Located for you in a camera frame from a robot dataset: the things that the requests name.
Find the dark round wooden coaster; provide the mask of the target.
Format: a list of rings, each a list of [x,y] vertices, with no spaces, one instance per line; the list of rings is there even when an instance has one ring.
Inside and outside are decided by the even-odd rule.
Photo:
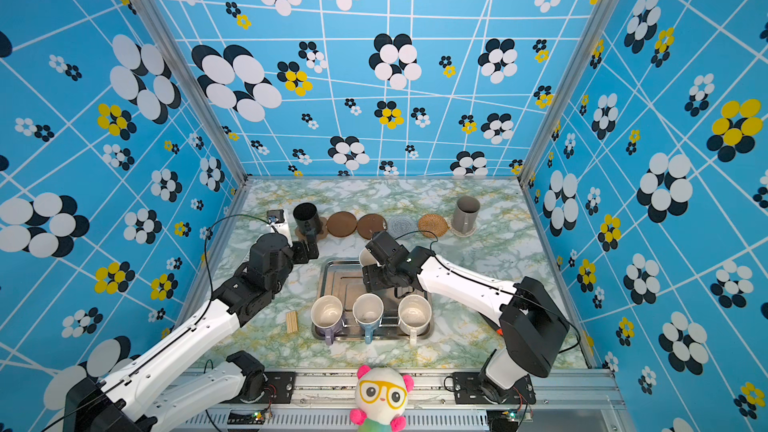
[[[326,228],[330,235],[344,238],[356,232],[358,219],[348,211],[339,211],[332,214],[326,222]]]

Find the scratched round wooden coaster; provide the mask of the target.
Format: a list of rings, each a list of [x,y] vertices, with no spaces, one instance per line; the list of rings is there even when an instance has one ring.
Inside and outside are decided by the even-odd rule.
[[[356,227],[357,233],[366,240],[372,239],[376,233],[386,231],[387,229],[386,219],[376,213],[363,215],[358,219]]]

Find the woven rattan coaster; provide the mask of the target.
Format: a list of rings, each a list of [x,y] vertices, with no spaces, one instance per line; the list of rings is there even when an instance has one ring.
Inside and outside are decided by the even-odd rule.
[[[439,239],[450,229],[446,219],[438,214],[425,214],[417,221],[418,231],[429,239]]]

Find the grey blue crochet coaster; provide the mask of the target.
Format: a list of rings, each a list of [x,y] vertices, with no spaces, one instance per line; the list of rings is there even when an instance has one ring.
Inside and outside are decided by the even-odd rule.
[[[393,237],[407,235],[417,230],[417,222],[407,215],[395,215],[387,219],[388,232]]]

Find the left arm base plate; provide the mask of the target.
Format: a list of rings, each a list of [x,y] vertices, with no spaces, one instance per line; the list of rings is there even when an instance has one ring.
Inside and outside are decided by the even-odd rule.
[[[293,371],[267,371],[249,376],[236,403],[286,405],[292,401],[297,373]]]

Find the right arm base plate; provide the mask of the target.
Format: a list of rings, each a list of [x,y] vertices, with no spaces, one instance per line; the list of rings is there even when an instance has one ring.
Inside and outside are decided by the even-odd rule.
[[[449,388],[458,405],[534,405],[536,394],[531,377],[525,375],[508,389],[493,383],[480,372],[455,372]]]

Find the purple mug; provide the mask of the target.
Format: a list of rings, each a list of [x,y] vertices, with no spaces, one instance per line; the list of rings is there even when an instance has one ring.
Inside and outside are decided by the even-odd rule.
[[[331,346],[336,336],[343,330],[343,312],[343,303],[333,295],[324,295],[312,305],[310,312],[312,324],[327,346]]]

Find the black mug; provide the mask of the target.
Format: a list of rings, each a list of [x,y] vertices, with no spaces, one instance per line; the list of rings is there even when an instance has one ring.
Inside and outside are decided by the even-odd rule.
[[[296,231],[301,240],[314,240],[322,232],[322,221],[315,204],[304,202],[293,209]]]

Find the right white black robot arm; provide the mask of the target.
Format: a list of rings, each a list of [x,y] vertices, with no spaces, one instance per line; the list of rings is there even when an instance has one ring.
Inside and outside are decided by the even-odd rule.
[[[439,295],[480,314],[501,331],[504,347],[480,369],[477,387],[491,403],[505,402],[523,390],[527,376],[546,378],[574,325],[553,301],[544,285],[525,276],[518,282],[481,275],[417,246],[411,250],[386,231],[365,245],[373,258],[363,267],[366,290],[410,287]]]

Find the paw shaped wooden coaster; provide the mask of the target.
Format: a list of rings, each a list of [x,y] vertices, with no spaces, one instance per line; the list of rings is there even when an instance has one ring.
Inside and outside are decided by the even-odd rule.
[[[321,230],[316,235],[317,241],[324,240],[328,236],[327,218],[321,217],[320,221],[321,221]],[[294,234],[296,235],[299,241],[304,241],[306,239],[305,235],[301,232],[299,227],[295,228]]]

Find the stainless steel cup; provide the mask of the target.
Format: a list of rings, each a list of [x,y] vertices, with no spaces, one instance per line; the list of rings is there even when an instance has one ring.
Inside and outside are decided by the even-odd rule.
[[[461,196],[457,199],[451,219],[451,228],[460,236],[468,236],[476,228],[476,220],[480,211],[479,200],[472,196]]]

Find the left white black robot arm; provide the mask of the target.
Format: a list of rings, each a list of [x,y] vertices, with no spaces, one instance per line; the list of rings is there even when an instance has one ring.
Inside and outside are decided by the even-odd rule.
[[[282,290],[293,267],[318,258],[312,237],[290,242],[262,235],[249,258],[177,330],[99,381],[84,378],[69,390],[54,431],[171,431],[229,400],[271,399],[263,364],[245,351],[182,385],[175,380],[214,345],[245,326]]]

